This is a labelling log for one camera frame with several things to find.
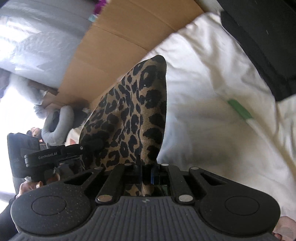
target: ribbed black surface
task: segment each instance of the ribbed black surface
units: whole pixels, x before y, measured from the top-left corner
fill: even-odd
[[[21,233],[13,240],[275,241],[277,239],[271,234],[252,238],[236,238],[220,234],[204,224],[192,207],[175,204],[170,197],[121,197],[114,205],[97,208],[88,223],[72,233],[57,237],[34,237]]]

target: metal screw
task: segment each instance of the metal screw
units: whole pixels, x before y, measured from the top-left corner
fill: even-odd
[[[100,202],[109,202],[112,200],[112,196],[108,195],[108,194],[103,194],[98,196],[98,201]]]
[[[193,200],[193,197],[187,194],[179,196],[179,201],[181,202],[191,202],[192,200]]]

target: dark hair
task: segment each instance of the dark hair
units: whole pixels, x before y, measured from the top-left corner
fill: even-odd
[[[31,130],[28,130],[27,133],[26,133],[26,135],[32,136],[32,131]]]

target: green tag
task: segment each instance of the green tag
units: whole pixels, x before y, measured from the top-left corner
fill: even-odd
[[[227,102],[244,120],[253,118],[251,114],[237,100],[230,99]]]
[[[96,21],[97,18],[98,18],[98,17],[97,17],[96,15],[92,14],[92,15],[89,16],[89,21],[91,21],[91,22],[94,23],[94,22]]]

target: person's hand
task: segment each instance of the person's hand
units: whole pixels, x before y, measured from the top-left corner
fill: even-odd
[[[50,183],[53,183],[53,182],[56,182],[56,181],[59,181],[59,180],[60,180],[60,176],[59,176],[58,173],[56,173],[56,174],[54,174],[54,176],[49,178],[46,181],[46,183],[50,184]],[[25,181],[24,183],[22,183],[20,185],[19,193],[15,198],[18,198],[21,195],[23,195],[24,193],[29,192],[31,190],[34,190],[36,188],[42,187],[42,186],[43,186],[43,182],[41,182],[41,181],[40,182],[28,182],[28,181]]]
[[[42,187],[42,186],[43,186],[43,182],[41,182],[41,181],[36,182],[36,183],[25,181],[24,183],[22,183],[20,185],[19,193],[15,198],[18,198],[19,196],[23,195],[24,193],[34,190],[36,188]]]
[[[288,216],[282,216],[272,234],[281,241],[295,241],[296,222]]]

